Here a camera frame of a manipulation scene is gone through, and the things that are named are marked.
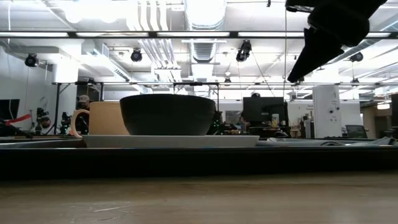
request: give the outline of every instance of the wooden table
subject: wooden table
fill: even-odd
[[[0,184],[0,223],[393,224],[398,173]]]

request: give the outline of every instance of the red strap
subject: red strap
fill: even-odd
[[[27,115],[21,116],[20,118],[6,121],[6,125],[10,125],[11,123],[16,123],[16,122],[24,121],[24,120],[29,119],[29,118],[31,118],[31,115],[30,115],[30,114],[27,114]]]

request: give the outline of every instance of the ceiling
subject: ceiling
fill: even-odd
[[[0,1],[0,30],[128,30],[126,16],[129,11],[127,1],[113,1],[113,8],[109,13],[115,13],[119,18],[112,23],[105,23],[100,19],[83,19],[79,23],[67,22],[65,13],[61,8],[63,1]],[[167,23],[170,30],[186,30],[185,17],[182,1],[167,0]],[[307,27],[306,13],[286,12],[284,1],[272,1],[271,7],[266,7],[267,1],[257,0],[227,0],[226,19],[224,30],[261,30],[261,31],[302,31]],[[380,31],[383,22],[391,17],[398,16],[398,0],[388,0],[370,19],[371,31]],[[213,69],[213,79],[222,81],[225,73],[230,72],[233,82],[281,82],[282,77],[289,73],[304,46],[303,39],[253,39],[252,54],[243,63],[235,61],[237,48],[241,44],[240,39],[227,39],[225,44],[218,44]],[[25,46],[54,46],[59,47],[73,57],[86,64],[92,70],[81,69],[80,75],[101,79],[108,77],[109,71],[101,68],[101,65],[90,63],[90,58],[81,56],[80,48],[82,40],[13,40],[14,44]],[[150,72],[152,62],[142,51],[143,59],[140,62],[132,62],[130,54],[133,48],[140,47],[135,39],[99,39],[95,40],[96,45],[105,44],[110,49],[110,57],[115,60],[123,69],[132,74],[136,72]],[[364,60],[358,63],[340,61],[333,64],[333,69],[338,71],[340,79],[349,82],[352,77],[360,74],[377,71],[379,68],[398,62],[398,51],[392,50],[397,47],[396,40],[382,40],[361,52]],[[172,39],[174,54],[181,66],[182,78],[191,74],[191,57],[188,44],[183,44],[180,39]],[[378,82],[379,80],[394,77],[398,74],[398,67],[388,72],[360,80],[361,82]],[[153,80],[151,76],[140,75],[142,81]],[[313,82],[315,76],[309,75]]]

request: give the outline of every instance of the mug handle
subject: mug handle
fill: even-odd
[[[83,138],[83,136],[79,135],[76,131],[76,118],[80,113],[86,113],[86,114],[90,114],[89,111],[87,110],[76,110],[75,112],[73,112],[72,115],[72,119],[70,121],[70,129],[72,131],[72,134],[77,137],[77,138]]]

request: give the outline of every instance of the person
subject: person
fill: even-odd
[[[78,109],[88,110],[90,111],[90,97],[87,95],[80,95],[78,101]],[[80,113],[76,119],[76,130],[80,132],[80,134],[88,134],[88,123],[90,120],[90,116],[86,113]]]

